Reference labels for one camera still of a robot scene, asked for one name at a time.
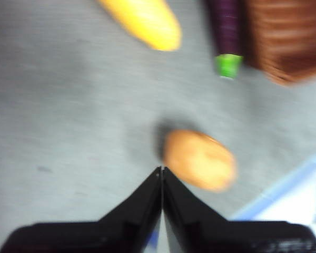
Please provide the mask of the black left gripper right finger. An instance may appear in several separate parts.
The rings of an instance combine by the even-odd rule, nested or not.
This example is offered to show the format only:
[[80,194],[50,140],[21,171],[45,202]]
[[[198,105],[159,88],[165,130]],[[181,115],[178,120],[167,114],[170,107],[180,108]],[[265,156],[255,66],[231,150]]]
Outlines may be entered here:
[[316,252],[307,226],[285,221],[229,221],[163,169],[163,210],[185,252]]

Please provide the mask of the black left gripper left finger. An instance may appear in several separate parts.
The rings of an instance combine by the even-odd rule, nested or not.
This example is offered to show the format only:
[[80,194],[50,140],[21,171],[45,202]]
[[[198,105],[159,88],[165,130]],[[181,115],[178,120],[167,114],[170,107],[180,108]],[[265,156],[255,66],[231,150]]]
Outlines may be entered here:
[[142,252],[162,211],[156,168],[123,202],[97,221],[36,223],[14,230],[1,252]]

